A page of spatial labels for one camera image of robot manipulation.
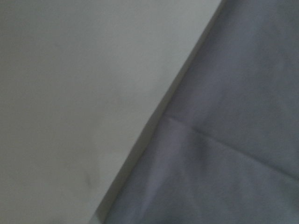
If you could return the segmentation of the brown t-shirt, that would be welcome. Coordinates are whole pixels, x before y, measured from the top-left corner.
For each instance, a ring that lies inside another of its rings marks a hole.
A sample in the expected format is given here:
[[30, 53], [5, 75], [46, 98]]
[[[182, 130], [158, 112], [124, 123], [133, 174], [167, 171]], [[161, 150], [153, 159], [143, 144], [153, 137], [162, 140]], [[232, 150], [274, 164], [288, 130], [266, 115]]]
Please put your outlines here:
[[229, 0], [107, 224], [299, 221], [299, 3]]

